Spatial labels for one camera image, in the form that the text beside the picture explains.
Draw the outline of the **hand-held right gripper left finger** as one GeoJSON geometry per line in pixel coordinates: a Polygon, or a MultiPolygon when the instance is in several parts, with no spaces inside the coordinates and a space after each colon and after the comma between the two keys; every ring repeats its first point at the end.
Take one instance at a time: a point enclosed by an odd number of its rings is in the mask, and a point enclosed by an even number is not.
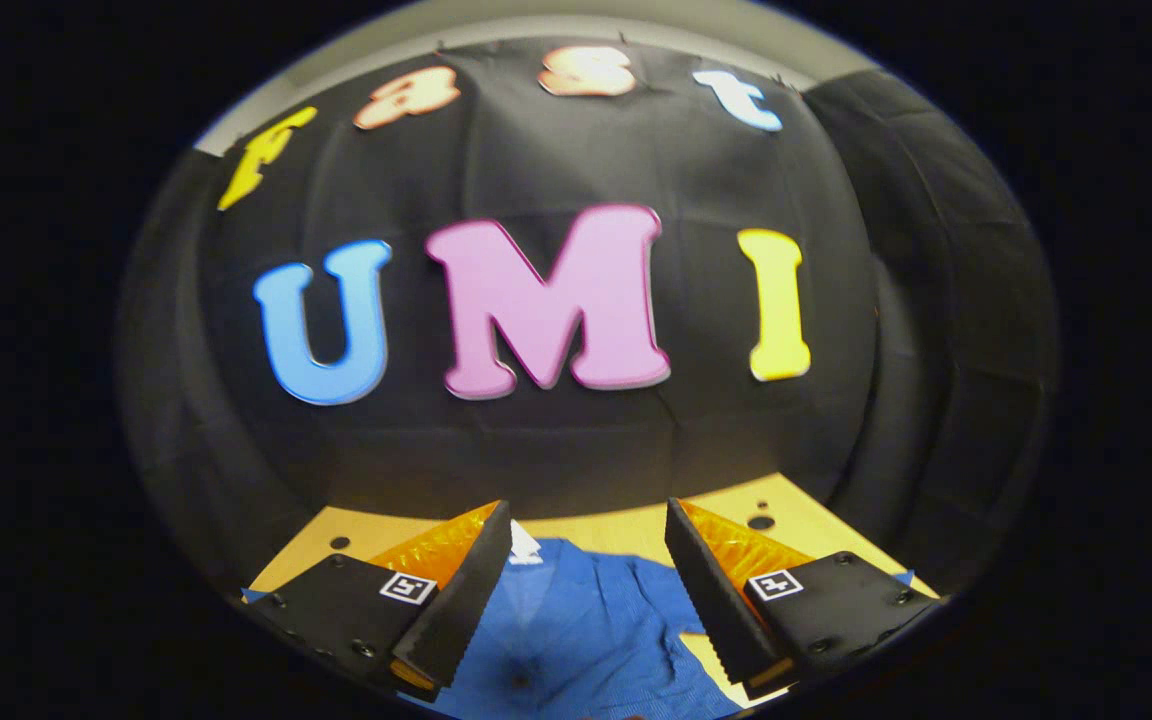
{"type": "Polygon", "coordinates": [[[434,702],[467,655],[511,543],[511,507],[498,500],[370,559],[317,553],[241,593],[253,619],[326,669],[434,702]]]}

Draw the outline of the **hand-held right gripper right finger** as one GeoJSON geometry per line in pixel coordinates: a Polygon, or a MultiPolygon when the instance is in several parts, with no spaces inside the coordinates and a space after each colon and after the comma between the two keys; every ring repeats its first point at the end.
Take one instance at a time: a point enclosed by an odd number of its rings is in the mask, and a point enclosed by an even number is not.
{"type": "Polygon", "coordinates": [[[812,559],[669,498],[666,546],[728,682],[759,700],[852,670],[942,609],[852,551],[812,559]]]}

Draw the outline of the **blue corduroy shirt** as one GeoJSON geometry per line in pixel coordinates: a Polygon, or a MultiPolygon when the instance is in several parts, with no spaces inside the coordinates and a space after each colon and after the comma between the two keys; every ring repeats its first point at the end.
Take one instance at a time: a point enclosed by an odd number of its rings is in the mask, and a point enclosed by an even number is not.
{"type": "Polygon", "coordinates": [[[685,646],[705,634],[675,564],[567,539],[508,556],[453,683],[408,702],[465,720],[717,720],[738,706],[685,646]]]}

